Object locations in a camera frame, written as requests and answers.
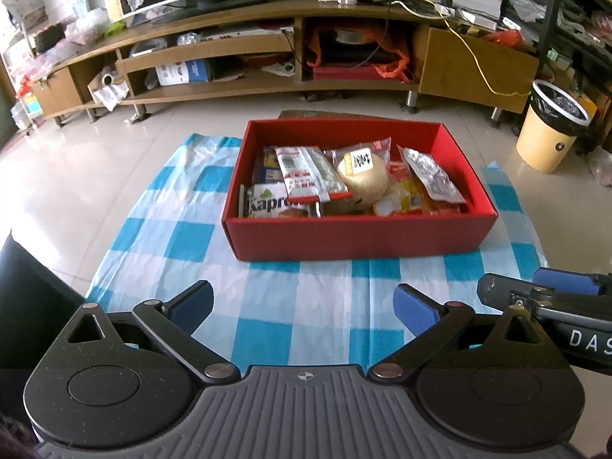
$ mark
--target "screw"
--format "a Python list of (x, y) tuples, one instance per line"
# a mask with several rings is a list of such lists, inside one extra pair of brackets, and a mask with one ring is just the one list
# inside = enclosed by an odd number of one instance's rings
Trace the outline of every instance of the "screw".
[(234, 366), (225, 362), (210, 364), (204, 369), (204, 374), (213, 379), (229, 378), (234, 374)]
[(372, 371), (379, 378), (384, 379), (398, 378), (403, 373), (402, 367), (393, 362), (383, 362), (382, 364), (377, 364), (374, 366)]

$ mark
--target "red box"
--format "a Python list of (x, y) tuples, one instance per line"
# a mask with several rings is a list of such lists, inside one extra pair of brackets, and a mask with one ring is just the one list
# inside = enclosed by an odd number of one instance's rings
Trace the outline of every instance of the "red box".
[(312, 68), (313, 79), (350, 79), (353, 81), (400, 81), (400, 79), (384, 78), (371, 65), (363, 67), (334, 67), (318, 65)]
[[(461, 191), (461, 214), (238, 218), (240, 185), (252, 185), (265, 146), (341, 148), (391, 137), (397, 145), (430, 153)], [(370, 119), (278, 119), (249, 122), (229, 184), (221, 222), (239, 260), (334, 260), (415, 257), (474, 251), (498, 217), (461, 148), (443, 124)]]

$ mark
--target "yellow cable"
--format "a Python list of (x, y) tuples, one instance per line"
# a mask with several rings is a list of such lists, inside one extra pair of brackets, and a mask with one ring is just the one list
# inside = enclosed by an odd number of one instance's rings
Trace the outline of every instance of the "yellow cable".
[(443, 20), (444, 23), (446, 24), (446, 27), (449, 28), (449, 31), (451, 31), (457, 38), (461, 39), (461, 42), (465, 45), (467, 50), (472, 54), (472, 57), (474, 58), (474, 61), (476, 63), (476, 67), (478, 67), (478, 72), (482, 76), (482, 79), (485, 81), (485, 84), (487, 85), (487, 88), (489, 88), (489, 91), (491, 91), (492, 94), (496, 94), (497, 96), (511, 97), (511, 96), (528, 96), (528, 94), (531, 93), (531, 91), (529, 91), (528, 93), (518, 93), (518, 91), (514, 91), (512, 93), (500, 93), (499, 91), (494, 90), (491, 87), (491, 85), (489, 84), (489, 81), (487, 80), (487, 77), (485, 76), (485, 73), (483, 72), (482, 67), (480, 66), (480, 62), (478, 61), (478, 57), (472, 51), (472, 48), (469, 47), (469, 44), (467, 44), (465, 39), (463, 39), (463, 36), (461, 36), (457, 31), (455, 31), (451, 27), (451, 24), (449, 24), (449, 22), (448, 22), (448, 18), (446, 18), (442, 14), (442, 12), (440, 12), (440, 9), (436, 6), (436, 4), (433, 1), (431, 1), (431, 0), (420, 0), (420, 1), (429, 3), (430, 5), (433, 5), (433, 7), (436, 9), (436, 12), (438, 12), (438, 14), (440, 14), (440, 19)]

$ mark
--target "tv stand shelf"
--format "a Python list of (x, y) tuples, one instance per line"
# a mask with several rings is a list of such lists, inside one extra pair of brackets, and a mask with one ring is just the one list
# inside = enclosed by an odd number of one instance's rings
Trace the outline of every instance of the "tv stand shelf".
[(215, 39), (213, 41), (173, 46), (157, 52), (117, 60), (115, 66), (121, 74), (126, 75), (172, 62), (247, 53), (291, 52), (293, 49), (293, 35), (241, 36), (239, 38)]
[[(322, 19), (359, 18), (389, 19), (394, 27), (405, 32), (408, 39), (409, 69), (414, 80), (359, 81), (345, 79), (306, 79), (301, 64), (306, 62), (305, 39), (311, 25)], [(249, 26), (257, 21), (293, 20), (293, 35), (241, 36), (204, 41), (185, 46), (169, 47), (138, 57), (130, 57), (134, 44), (151, 38), (175, 38), (181, 33), (215, 26)], [(283, 91), (317, 90), (393, 90), (407, 91), (407, 111), (415, 111), (418, 93), (435, 94), (464, 99), (498, 109), (521, 112), (527, 99), (524, 96), (497, 96), (484, 84), (478, 69), (463, 43), (437, 21), (423, 20), (402, 8), (375, 5), (340, 6), (317, 0), (278, 0), (252, 7), (237, 8), (202, 15), (183, 21), (155, 26), (143, 24), (116, 36), (82, 48), (80, 55), (54, 67), (44, 78), (31, 81), (34, 94), (45, 113), (54, 117), (85, 110), (92, 120), (96, 109), (87, 86), (104, 65), (115, 64), (126, 78), (129, 96), (122, 104), (134, 105), (136, 119), (145, 119), (146, 105), (186, 100), (238, 96), (243, 94), (277, 93)], [(475, 51), (487, 79), (498, 91), (530, 91), (537, 59), (526, 53), (500, 47), (493, 43), (467, 36), (467, 43)], [(148, 69), (185, 60), (226, 55), (266, 52), (294, 52), (296, 74), (291, 78), (275, 76), (261, 70), (247, 70), (243, 77), (232, 81), (192, 82), (146, 90)]]
[(241, 96), (243, 94), (282, 93), (284, 91), (323, 91), (323, 90), (394, 90), (416, 91), (418, 84), (400, 81), (347, 81), (344, 79), (325, 79), (322, 81), (300, 81), (293, 78), (275, 76), (260, 70), (249, 70), (239, 79), (232, 81), (192, 82), (163, 86), (145, 93), (137, 94), (124, 101), (124, 104), (151, 104), (173, 101), (200, 100), (221, 96)]

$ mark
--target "black chair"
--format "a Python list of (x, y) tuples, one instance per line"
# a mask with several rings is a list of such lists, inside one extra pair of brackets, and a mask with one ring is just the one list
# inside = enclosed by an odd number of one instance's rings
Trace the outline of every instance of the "black chair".
[(29, 424), (23, 407), (26, 381), (83, 303), (79, 293), (8, 236), (0, 249), (0, 413)]

